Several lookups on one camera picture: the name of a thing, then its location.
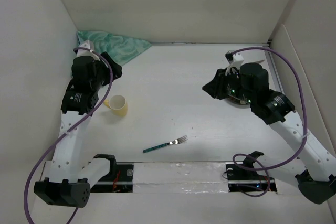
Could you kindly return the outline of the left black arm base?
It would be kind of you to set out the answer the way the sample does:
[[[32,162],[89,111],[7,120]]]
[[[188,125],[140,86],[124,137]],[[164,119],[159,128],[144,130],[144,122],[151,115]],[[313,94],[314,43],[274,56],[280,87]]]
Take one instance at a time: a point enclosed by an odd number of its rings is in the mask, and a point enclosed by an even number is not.
[[[103,176],[91,188],[91,193],[132,193],[133,175],[133,163],[117,163],[116,172]]]

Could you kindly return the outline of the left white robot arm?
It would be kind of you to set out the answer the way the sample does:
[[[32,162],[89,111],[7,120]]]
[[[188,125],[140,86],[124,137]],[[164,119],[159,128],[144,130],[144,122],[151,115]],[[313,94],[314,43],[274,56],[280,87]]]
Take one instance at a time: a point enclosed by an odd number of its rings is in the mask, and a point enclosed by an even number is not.
[[[61,140],[56,144],[49,174],[35,182],[34,193],[49,205],[83,208],[91,188],[101,178],[112,180],[117,175],[113,155],[97,154],[81,167],[80,153],[94,109],[102,104],[98,91],[104,86],[110,88],[122,76],[122,67],[107,52],[98,55],[83,48],[75,52],[72,79],[61,104]]]

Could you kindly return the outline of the green patterned cloth placemat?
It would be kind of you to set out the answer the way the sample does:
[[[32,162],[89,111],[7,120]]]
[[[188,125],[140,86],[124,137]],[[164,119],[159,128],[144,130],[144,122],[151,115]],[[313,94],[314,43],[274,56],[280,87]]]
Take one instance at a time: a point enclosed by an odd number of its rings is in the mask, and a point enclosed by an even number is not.
[[[148,50],[152,44],[143,39],[120,36],[105,31],[80,30],[77,31],[78,44],[90,41],[95,52],[107,52],[117,64],[124,66],[126,63]]]

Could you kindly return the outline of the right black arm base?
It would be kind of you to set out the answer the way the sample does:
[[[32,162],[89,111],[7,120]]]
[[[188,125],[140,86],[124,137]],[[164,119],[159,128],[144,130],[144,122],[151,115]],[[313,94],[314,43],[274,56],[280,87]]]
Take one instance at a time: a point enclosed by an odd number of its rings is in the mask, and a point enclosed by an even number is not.
[[[225,163],[226,170],[222,173],[222,178],[228,181],[228,191],[230,193],[262,193],[267,189],[267,183],[270,187],[267,191],[277,192],[275,180],[271,177],[267,180],[265,175],[259,175],[256,172],[248,171],[237,167],[233,162]]]

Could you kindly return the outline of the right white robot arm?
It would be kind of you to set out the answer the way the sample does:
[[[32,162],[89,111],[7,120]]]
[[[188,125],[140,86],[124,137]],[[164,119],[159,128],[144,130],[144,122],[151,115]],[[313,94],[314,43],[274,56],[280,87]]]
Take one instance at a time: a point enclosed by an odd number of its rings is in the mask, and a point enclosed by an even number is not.
[[[218,69],[202,89],[213,99],[234,98],[248,104],[252,113],[297,153],[293,161],[279,167],[262,152],[246,155],[239,168],[247,178],[254,179],[261,173],[277,178],[298,187],[318,205],[335,195],[335,157],[305,129],[306,124],[290,100],[270,89],[268,72],[261,65],[246,63],[240,68]]]

